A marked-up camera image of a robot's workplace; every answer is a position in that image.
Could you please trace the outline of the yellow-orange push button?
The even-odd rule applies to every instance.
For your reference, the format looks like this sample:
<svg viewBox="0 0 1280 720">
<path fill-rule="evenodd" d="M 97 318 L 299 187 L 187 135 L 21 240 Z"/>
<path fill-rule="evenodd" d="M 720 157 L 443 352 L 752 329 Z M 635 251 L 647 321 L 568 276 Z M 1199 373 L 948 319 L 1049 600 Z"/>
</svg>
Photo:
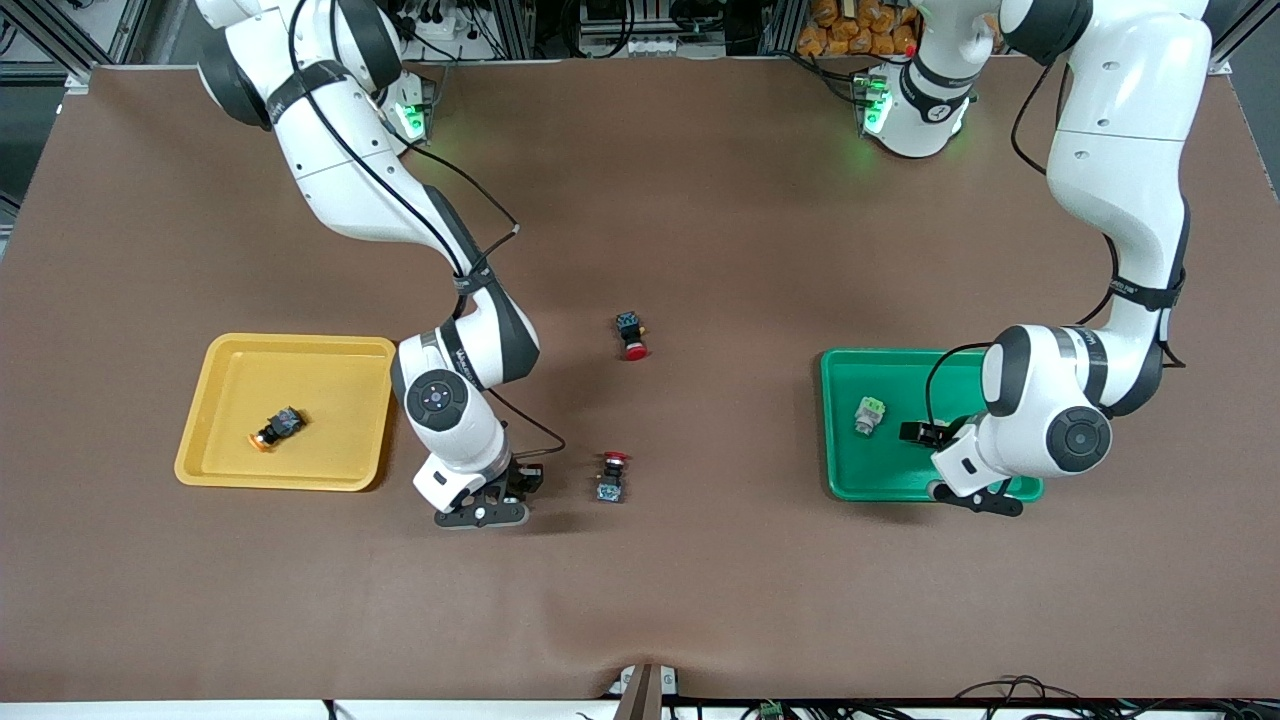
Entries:
<svg viewBox="0 0 1280 720">
<path fill-rule="evenodd" d="M 248 442 L 260 452 L 271 452 L 283 439 L 296 436 L 308 424 L 306 416 L 294 407 L 284 407 L 273 414 L 259 430 L 248 436 Z"/>
</svg>

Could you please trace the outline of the green plastic tray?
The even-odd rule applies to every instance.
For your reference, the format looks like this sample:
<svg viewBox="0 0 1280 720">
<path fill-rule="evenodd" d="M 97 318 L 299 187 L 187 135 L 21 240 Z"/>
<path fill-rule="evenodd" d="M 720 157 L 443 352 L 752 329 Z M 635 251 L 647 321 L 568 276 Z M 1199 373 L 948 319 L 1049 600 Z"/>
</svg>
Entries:
<svg viewBox="0 0 1280 720">
<path fill-rule="evenodd" d="M 829 348 L 819 360 L 826 466 L 832 496 L 851 503 L 924 503 L 938 480 L 931 448 L 904 442 L 905 421 L 945 424 L 983 410 L 979 350 L 936 366 L 937 348 Z M 884 420 L 870 437 L 854 429 L 861 397 L 884 402 Z"/>
</svg>

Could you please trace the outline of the yellow plastic tray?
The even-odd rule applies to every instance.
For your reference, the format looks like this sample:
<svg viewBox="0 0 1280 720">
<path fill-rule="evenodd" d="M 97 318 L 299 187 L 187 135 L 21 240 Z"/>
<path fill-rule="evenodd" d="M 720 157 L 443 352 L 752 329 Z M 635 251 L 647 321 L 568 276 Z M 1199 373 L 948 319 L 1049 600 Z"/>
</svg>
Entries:
<svg viewBox="0 0 1280 720">
<path fill-rule="evenodd" d="M 378 337 L 228 333 L 205 354 L 177 451 L 186 486 L 355 493 L 378 478 L 394 346 Z M 308 424 L 260 452 L 248 436 L 284 407 Z"/>
</svg>

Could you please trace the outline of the brown table mat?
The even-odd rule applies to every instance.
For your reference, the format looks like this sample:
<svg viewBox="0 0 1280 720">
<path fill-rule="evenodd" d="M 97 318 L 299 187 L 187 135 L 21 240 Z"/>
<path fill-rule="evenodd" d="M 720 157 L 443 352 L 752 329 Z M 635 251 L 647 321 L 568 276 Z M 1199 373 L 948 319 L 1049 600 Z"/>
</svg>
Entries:
<svg viewBox="0 0 1280 720">
<path fill-rule="evenodd" d="M 992 61 L 902 161 L 783 60 L 457 69 L 433 145 L 520 219 L 494 264 L 541 340 L 504 395 L 568 446 L 527 524 L 443 530 L 402 416 L 369 492 L 178 482 L 218 336 L 403 340 L 449 272 L 317 223 L 195 72 L 97 70 L 0 263 L 0 701 L 594 697 L 646 661 L 704 697 L 1279 697 L 1280 204 L 1222 77 L 1181 163 L 1187 368 L 1108 457 L 1016 519 L 827 495 L 823 351 L 1105 290 L 1102 238 L 1009 147 L 1037 73 Z"/>
</svg>

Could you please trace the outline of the pile of orange packets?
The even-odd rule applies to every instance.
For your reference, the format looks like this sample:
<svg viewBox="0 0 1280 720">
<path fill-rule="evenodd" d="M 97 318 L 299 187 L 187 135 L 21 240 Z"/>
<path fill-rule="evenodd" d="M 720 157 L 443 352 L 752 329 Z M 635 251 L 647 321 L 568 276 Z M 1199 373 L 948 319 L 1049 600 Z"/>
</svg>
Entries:
<svg viewBox="0 0 1280 720">
<path fill-rule="evenodd" d="M 914 56 L 924 27 L 909 0 L 809 0 L 801 56 Z"/>
</svg>

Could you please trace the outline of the white power strip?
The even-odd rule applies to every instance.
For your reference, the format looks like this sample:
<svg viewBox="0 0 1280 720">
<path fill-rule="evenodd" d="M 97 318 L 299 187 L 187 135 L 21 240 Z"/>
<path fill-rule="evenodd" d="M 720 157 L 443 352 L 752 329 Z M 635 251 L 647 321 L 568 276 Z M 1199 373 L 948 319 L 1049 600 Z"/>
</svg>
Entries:
<svg viewBox="0 0 1280 720">
<path fill-rule="evenodd" d="M 722 55 L 722 46 L 716 42 L 704 44 L 707 37 L 686 35 L 634 35 L 626 44 L 620 44 L 620 36 L 580 36 L 577 51 L 586 58 L 716 58 Z"/>
</svg>

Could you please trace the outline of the power strip with black plugs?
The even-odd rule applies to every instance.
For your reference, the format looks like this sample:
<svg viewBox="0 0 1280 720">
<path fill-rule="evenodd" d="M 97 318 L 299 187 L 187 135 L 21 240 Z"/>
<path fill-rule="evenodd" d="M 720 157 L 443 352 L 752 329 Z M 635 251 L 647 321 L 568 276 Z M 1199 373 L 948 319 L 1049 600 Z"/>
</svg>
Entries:
<svg viewBox="0 0 1280 720">
<path fill-rule="evenodd" d="M 458 0 L 387 0 L 387 9 L 406 42 L 426 40 L 442 46 L 470 27 Z"/>
</svg>

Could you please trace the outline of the metal table edge bracket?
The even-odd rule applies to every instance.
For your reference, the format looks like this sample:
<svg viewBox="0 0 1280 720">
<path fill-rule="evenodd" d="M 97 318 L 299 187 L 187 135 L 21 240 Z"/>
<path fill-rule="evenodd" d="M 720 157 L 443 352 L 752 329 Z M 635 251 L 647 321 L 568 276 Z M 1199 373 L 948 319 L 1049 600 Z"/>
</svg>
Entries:
<svg viewBox="0 0 1280 720">
<path fill-rule="evenodd" d="M 623 667 L 605 693 L 618 703 L 612 720 L 678 720 L 678 670 L 667 665 Z"/>
</svg>

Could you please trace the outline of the aluminium frame post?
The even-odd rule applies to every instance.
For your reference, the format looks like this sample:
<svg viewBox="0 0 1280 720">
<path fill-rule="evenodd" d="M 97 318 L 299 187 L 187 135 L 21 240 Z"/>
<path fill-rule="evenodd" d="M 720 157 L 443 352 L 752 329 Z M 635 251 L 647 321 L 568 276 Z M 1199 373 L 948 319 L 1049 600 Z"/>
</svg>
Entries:
<svg viewBox="0 0 1280 720">
<path fill-rule="evenodd" d="M 490 0 L 506 59 L 531 60 L 536 44 L 538 0 Z"/>
<path fill-rule="evenodd" d="M 795 53 L 799 36 L 810 19 L 810 0 L 759 0 L 762 27 L 758 55 Z"/>
</svg>

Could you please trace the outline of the aluminium frame rail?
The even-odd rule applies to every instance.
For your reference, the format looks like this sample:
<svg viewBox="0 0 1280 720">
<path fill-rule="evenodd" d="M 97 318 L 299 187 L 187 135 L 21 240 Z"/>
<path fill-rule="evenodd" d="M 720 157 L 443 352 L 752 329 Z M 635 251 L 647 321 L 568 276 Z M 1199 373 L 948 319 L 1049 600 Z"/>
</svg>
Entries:
<svg viewBox="0 0 1280 720">
<path fill-rule="evenodd" d="M 0 0 L 0 86 L 84 87 L 128 63 L 163 0 Z"/>
<path fill-rule="evenodd" d="M 1202 17 L 1212 36 L 1208 74 L 1230 74 L 1230 56 L 1276 12 L 1280 0 L 1208 0 Z"/>
</svg>

